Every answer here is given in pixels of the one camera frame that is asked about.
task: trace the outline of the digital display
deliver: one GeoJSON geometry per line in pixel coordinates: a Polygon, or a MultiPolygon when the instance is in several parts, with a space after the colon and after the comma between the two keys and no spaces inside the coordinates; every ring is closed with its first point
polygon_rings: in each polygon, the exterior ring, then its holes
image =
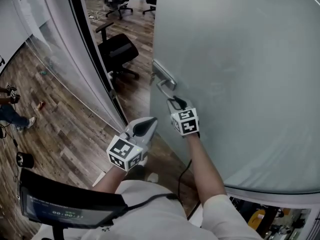
{"type": "Polygon", "coordinates": [[[74,226],[94,226],[112,214],[112,211],[71,208],[27,195],[26,213],[30,218],[44,218],[74,226]]]}

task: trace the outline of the red object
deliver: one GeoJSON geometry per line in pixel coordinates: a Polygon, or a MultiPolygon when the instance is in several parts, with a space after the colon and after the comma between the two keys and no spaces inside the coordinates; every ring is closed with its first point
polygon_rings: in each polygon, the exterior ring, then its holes
{"type": "Polygon", "coordinates": [[[41,110],[44,106],[45,106],[45,102],[44,101],[41,101],[39,104],[38,104],[38,110],[41,110]]]}

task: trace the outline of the white shirt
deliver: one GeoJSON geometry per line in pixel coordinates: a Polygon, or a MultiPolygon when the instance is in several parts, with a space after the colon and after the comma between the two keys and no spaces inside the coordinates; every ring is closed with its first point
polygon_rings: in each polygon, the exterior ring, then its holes
{"type": "MultiPolygon", "coordinates": [[[[140,181],[123,181],[116,191],[130,207],[148,198],[170,193],[163,186],[140,181]]],[[[113,220],[110,227],[65,229],[65,240],[261,240],[249,227],[226,195],[208,199],[203,206],[201,228],[191,224],[177,200],[160,197],[113,220]]],[[[32,240],[53,238],[52,227],[42,225],[32,240]]]]}

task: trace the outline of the person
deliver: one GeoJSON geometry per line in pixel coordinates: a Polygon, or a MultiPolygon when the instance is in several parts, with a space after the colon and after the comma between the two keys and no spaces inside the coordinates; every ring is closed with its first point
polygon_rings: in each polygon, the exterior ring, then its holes
{"type": "MultiPolygon", "coordinates": [[[[0,87],[0,93],[10,95],[10,90],[0,87]]],[[[16,110],[12,107],[12,104],[18,103],[20,98],[13,99],[12,97],[0,98],[0,121],[6,121],[9,124],[16,126],[16,129],[21,132],[24,128],[29,129],[34,125],[36,117],[27,119],[24,116],[20,116],[16,110]]]]}
{"type": "MultiPolygon", "coordinates": [[[[203,206],[201,228],[191,224],[178,200],[155,199],[113,220],[112,226],[97,229],[65,229],[65,240],[261,240],[229,200],[224,183],[196,133],[185,137],[198,196],[203,206]]],[[[137,165],[132,170],[140,170],[137,165]]],[[[141,180],[126,180],[116,166],[92,188],[93,191],[121,194],[130,207],[148,198],[171,193],[163,186],[141,180]]],[[[33,240],[53,238],[52,227],[42,225],[33,240]]]]}

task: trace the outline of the sneaker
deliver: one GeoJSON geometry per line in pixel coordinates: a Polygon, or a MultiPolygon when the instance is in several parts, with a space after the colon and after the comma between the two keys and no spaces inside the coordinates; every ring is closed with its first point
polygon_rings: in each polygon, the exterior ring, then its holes
{"type": "Polygon", "coordinates": [[[152,183],[158,183],[159,181],[159,175],[152,172],[148,178],[146,179],[147,182],[152,182],[152,183]]]}
{"type": "Polygon", "coordinates": [[[36,121],[36,117],[35,116],[31,117],[29,119],[29,124],[28,124],[28,126],[26,128],[29,129],[31,126],[33,126],[35,124],[35,121],[36,121]]]}

